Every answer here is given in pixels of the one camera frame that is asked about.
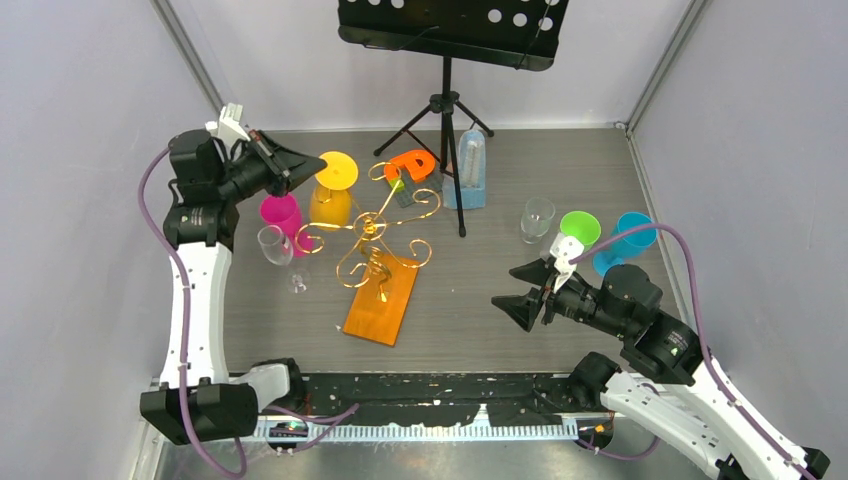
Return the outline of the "clear wine glass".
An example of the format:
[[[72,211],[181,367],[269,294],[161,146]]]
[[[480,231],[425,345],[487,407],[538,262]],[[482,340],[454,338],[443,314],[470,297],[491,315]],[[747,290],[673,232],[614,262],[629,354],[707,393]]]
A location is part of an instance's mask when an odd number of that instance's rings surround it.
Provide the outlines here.
[[[298,250],[288,235],[277,225],[266,225],[257,233],[257,241],[265,258],[283,268],[286,288],[294,294],[308,290],[310,273],[295,254]]]
[[[547,198],[529,199],[520,220],[521,240],[527,244],[538,243],[548,232],[555,215],[555,205]]]

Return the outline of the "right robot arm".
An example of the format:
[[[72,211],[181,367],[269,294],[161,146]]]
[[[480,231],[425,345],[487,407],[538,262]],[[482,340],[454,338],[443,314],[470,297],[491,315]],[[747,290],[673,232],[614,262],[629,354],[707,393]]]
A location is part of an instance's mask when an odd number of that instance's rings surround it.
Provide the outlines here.
[[[562,315],[621,340],[625,372],[598,352],[572,371],[574,403],[622,413],[674,447],[711,479],[821,479],[828,456],[800,446],[757,413],[701,349],[687,324],[664,312],[662,290],[638,266],[607,271],[595,288],[574,274],[559,289],[550,260],[510,270],[531,284],[525,295],[494,296],[491,302],[523,330],[540,317]]]

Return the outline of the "clear wine glass front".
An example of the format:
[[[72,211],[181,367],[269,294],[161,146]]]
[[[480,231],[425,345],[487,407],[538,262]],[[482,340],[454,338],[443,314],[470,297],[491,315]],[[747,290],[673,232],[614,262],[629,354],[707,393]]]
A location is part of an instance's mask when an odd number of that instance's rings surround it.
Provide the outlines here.
[[[548,232],[555,215],[555,205],[547,198],[529,199],[520,220],[521,240],[527,244],[538,243]]]

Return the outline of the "clear wine glass back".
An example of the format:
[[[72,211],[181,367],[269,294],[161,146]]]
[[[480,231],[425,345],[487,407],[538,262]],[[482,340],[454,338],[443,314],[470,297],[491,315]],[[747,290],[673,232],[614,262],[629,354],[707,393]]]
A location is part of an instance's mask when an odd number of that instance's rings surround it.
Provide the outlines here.
[[[257,241],[265,258],[283,268],[286,288],[294,294],[308,290],[310,273],[295,254],[298,250],[288,235],[277,225],[266,225],[257,233]]]

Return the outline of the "orange wine glass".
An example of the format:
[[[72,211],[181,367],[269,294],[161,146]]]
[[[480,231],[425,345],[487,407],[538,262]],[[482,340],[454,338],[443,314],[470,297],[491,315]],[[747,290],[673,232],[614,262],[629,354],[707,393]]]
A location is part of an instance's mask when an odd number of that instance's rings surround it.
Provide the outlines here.
[[[317,185],[310,198],[310,221],[345,226],[353,206],[350,188],[358,180],[358,166],[350,155],[340,151],[328,151],[319,158],[327,166],[315,175]]]

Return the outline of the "blue wine glass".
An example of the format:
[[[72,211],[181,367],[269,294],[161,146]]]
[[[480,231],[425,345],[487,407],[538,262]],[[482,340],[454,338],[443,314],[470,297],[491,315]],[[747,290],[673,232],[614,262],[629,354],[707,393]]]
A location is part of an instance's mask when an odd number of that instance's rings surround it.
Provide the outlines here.
[[[612,231],[612,236],[618,235],[644,224],[651,224],[652,218],[641,212],[626,212],[619,217]],[[626,260],[643,254],[657,240],[656,229],[646,229],[630,234],[623,239],[612,243],[608,248],[597,253],[593,258],[593,268],[600,277],[604,277],[607,271]]]

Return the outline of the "pink wine glass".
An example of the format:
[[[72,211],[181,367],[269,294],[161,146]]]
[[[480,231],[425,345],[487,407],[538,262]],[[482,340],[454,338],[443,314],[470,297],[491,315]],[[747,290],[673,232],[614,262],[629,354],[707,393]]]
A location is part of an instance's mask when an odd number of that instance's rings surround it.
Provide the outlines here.
[[[292,194],[284,197],[267,196],[260,204],[259,214],[266,225],[279,227],[292,244],[295,244],[295,235],[298,235],[299,245],[307,250],[312,249],[313,242],[306,237],[305,233],[299,234],[304,222],[301,208]]]

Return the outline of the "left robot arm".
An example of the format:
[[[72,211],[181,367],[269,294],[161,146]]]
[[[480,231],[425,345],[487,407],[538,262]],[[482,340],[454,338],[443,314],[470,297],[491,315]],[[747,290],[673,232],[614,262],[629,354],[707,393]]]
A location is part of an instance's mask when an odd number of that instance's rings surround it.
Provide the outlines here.
[[[307,389],[291,358],[255,364],[231,378],[223,346],[224,299],[239,222],[237,206],[266,191],[281,197],[325,169],[261,130],[226,146],[204,129],[173,137],[164,153],[175,177],[172,203],[153,233],[170,257],[172,317],[159,385],[140,413],[176,445],[246,437],[270,405],[298,412]]]

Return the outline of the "green wine glass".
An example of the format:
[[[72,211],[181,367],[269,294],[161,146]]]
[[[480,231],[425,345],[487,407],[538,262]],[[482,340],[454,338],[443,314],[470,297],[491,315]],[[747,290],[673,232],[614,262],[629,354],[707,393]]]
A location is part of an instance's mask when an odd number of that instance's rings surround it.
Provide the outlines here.
[[[588,251],[600,238],[602,227],[599,220],[586,211],[574,210],[563,215],[560,232],[575,237]]]

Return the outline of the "gold wire wine glass rack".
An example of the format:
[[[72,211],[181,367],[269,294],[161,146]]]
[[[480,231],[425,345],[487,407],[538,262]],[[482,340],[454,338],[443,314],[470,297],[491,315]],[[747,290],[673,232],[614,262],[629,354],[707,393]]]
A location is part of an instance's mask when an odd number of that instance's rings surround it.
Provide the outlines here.
[[[346,231],[354,235],[351,248],[335,267],[339,284],[355,292],[342,332],[389,347],[397,343],[418,273],[430,263],[433,248],[426,240],[413,238],[408,243],[411,256],[405,258],[394,253],[384,237],[395,227],[434,216],[442,207],[441,195],[433,193],[431,197],[415,202],[425,205],[427,212],[403,220],[390,220],[385,211],[399,186],[398,180],[379,209],[360,209],[345,226],[305,223],[299,234],[305,233],[313,242],[311,250],[301,247],[298,235],[295,235],[296,248],[309,255],[321,252],[326,244],[321,234],[310,232],[312,229],[320,232]]]

